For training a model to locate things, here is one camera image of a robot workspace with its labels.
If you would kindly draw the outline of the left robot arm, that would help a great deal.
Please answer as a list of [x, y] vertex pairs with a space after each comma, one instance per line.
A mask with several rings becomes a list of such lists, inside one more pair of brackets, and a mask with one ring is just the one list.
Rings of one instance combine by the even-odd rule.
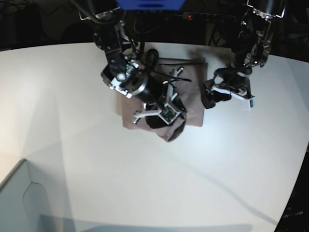
[[240, 21], [239, 33], [232, 46], [234, 58], [226, 68], [214, 71], [203, 83], [201, 101], [206, 109], [219, 102], [237, 98], [248, 109], [255, 105], [250, 76], [256, 66], [264, 67], [271, 51], [275, 22], [285, 14], [284, 0], [249, 0]]

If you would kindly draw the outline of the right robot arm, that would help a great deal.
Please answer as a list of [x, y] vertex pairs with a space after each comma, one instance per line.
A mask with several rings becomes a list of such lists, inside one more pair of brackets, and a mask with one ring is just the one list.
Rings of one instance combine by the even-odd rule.
[[186, 109], [172, 84], [180, 80], [178, 72], [166, 75], [165, 81], [153, 77], [159, 73], [155, 70], [158, 52], [152, 49], [146, 55], [147, 62], [142, 61], [144, 43], [136, 49], [136, 43], [126, 30], [123, 10], [117, 7], [96, 13], [93, 7], [86, 8], [80, 0], [72, 4], [97, 26], [94, 43], [104, 51], [108, 62], [101, 73], [103, 82], [128, 99], [141, 101], [142, 108], [134, 113], [133, 123], [145, 119], [151, 127], [161, 128], [185, 118]]

